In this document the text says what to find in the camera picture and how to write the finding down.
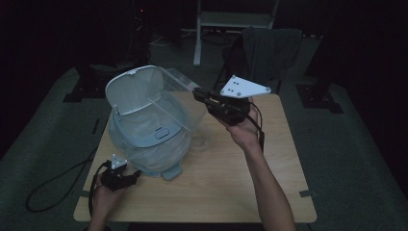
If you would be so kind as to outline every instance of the dark background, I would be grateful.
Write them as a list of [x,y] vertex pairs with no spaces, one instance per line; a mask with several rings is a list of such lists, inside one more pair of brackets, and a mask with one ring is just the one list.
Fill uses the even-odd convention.
[[[67,70],[77,64],[115,66],[117,61],[148,56],[143,45],[153,32],[182,45],[179,29],[195,27],[195,4],[2,1],[0,156]],[[271,2],[262,0],[203,1],[203,9],[213,11],[268,13],[269,6]],[[407,12],[407,3],[397,0],[288,0],[281,1],[274,23],[275,28],[301,29],[305,36],[324,36],[306,74],[347,89],[405,194]]]

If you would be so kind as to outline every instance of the person's left hand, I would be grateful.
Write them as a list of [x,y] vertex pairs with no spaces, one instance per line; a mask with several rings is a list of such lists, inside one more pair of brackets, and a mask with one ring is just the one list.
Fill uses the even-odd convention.
[[96,178],[96,188],[93,193],[93,211],[92,216],[106,218],[109,213],[117,206],[120,199],[125,194],[127,188],[112,192],[107,187],[102,186],[102,174]]

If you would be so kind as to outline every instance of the black cable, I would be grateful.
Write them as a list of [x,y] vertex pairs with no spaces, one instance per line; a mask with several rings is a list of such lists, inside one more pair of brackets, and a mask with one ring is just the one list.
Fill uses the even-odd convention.
[[109,165],[110,165],[110,161],[106,161],[105,163],[103,163],[92,177],[92,183],[90,183],[89,197],[88,197],[88,208],[89,208],[89,214],[91,217],[92,217],[92,211],[93,211],[93,192],[99,188],[99,187],[95,188],[96,179],[98,178],[99,171],[101,170],[101,168],[108,167]]
[[[50,209],[56,207],[57,205],[59,205],[61,202],[63,202],[63,201],[66,199],[66,197],[69,195],[69,193],[72,191],[72,189],[74,188],[75,184],[78,182],[78,179],[79,179],[79,177],[81,176],[81,173],[84,171],[84,168],[85,168],[85,166],[87,165],[87,163],[93,161],[93,159],[92,159],[91,156],[96,152],[96,149],[97,149],[97,148],[93,149],[93,150],[90,152],[90,154],[89,154],[88,157],[85,159],[85,161],[82,161],[82,162],[76,164],[75,166],[70,167],[69,169],[67,169],[66,171],[62,172],[61,174],[59,174],[59,175],[57,175],[57,176],[55,176],[55,177],[52,177],[51,179],[46,180],[46,181],[44,181],[43,183],[41,183],[40,185],[38,185],[37,187],[35,187],[35,188],[28,194],[28,196],[27,196],[27,198],[26,198],[26,201],[25,201],[25,207],[26,207],[26,209],[27,209],[29,212],[31,212],[31,213],[40,213],[40,212],[44,212],[44,211],[50,210]],[[58,201],[55,202],[54,204],[51,204],[51,205],[46,206],[45,208],[41,208],[41,209],[34,209],[34,208],[32,208],[32,207],[30,206],[31,197],[32,197],[39,189],[41,189],[41,188],[44,187],[45,185],[47,185],[47,184],[49,184],[50,182],[52,182],[52,181],[54,181],[54,180],[60,178],[61,176],[67,174],[68,172],[70,172],[71,170],[73,170],[74,168],[79,167],[79,166],[82,166],[82,167],[81,167],[81,170],[78,172],[78,175],[75,177],[75,180],[73,181],[72,185],[69,187],[68,191],[65,193],[65,195],[64,195],[60,200],[58,200]]]

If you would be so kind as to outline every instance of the white plastic part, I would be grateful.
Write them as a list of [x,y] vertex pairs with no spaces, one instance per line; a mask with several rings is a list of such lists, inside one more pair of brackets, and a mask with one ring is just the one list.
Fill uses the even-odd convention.
[[122,167],[126,164],[127,164],[127,160],[123,160],[121,158],[118,158],[115,154],[112,154],[112,163],[111,163],[112,169],[117,169],[118,167]]
[[252,83],[235,75],[231,77],[220,92],[222,96],[232,98],[246,98],[249,96],[267,93],[270,93],[270,87]]

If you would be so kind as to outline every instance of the wooden table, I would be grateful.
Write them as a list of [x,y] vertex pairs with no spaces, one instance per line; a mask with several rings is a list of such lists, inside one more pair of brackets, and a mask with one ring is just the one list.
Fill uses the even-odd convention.
[[[261,110],[265,137],[265,156],[284,190],[295,222],[317,219],[310,196],[299,192],[308,186],[293,143],[291,131],[278,95],[254,97]],[[183,173],[171,181],[142,175],[131,187],[111,221],[127,222],[261,222],[255,193],[242,150],[225,128],[211,115],[203,123],[212,130],[212,142],[202,152],[189,152],[182,163]],[[84,191],[92,175],[112,154],[114,148],[107,129],[99,144]],[[126,174],[135,171],[129,167]],[[80,197],[74,212],[78,221],[90,220],[88,199]]]

